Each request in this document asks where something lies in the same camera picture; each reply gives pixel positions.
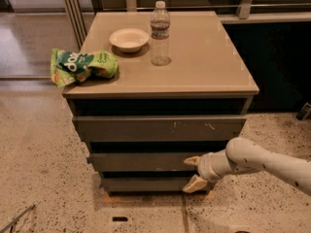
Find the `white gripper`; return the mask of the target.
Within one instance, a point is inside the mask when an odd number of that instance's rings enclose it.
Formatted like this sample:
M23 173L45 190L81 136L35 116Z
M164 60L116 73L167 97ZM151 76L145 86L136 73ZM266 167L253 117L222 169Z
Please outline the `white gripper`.
M193 175L184 186L185 193L193 193L207 185L215 183L232 171L232 162L227 158L225 150L209 152L199 156L192 156L184 160L186 165L197 166L198 175Z

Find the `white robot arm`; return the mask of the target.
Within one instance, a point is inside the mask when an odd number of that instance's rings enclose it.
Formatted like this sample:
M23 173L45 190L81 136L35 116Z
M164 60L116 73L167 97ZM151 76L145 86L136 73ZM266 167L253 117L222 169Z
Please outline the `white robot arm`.
M265 171L311 195L310 161L271 152L245 138L233 138L224 150L192 156L185 159L184 163L195 166L197 170L197 174L184 186L185 193L201 190L226 175Z

